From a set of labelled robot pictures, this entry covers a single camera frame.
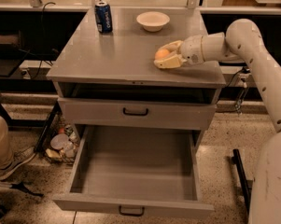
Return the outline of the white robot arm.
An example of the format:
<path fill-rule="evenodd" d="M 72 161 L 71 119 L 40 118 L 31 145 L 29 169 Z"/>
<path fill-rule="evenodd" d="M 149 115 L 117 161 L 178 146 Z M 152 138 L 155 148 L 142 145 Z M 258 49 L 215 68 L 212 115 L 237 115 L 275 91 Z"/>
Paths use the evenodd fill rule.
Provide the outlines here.
<path fill-rule="evenodd" d="M 210 61 L 242 61 L 250 69 L 276 134 L 260 152 L 248 224 L 281 224 L 281 66 L 264 46 L 258 26 L 247 19 L 232 22 L 224 33 L 194 35 L 166 44 L 155 53 L 154 64 L 173 69 Z"/>

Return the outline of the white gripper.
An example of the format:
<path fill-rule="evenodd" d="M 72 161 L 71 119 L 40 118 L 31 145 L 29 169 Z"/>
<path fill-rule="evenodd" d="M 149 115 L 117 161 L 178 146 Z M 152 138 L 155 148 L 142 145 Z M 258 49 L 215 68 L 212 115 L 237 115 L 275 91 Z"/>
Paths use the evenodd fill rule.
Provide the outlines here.
<path fill-rule="evenodd" d="M 154 64 L 159 69 L 174 69 L 182 66 L 186 61 L 191 64 L 204 63 L 203 49 L 202 49 L 202 35 L 195 35 L 187 38 L 183 42 L 177 40 L 162 46 L 162 49 L 167 49 L 170 53 L 175 52 L 170 57 L 165 57 L 159 60 L 155 60 Z"/>

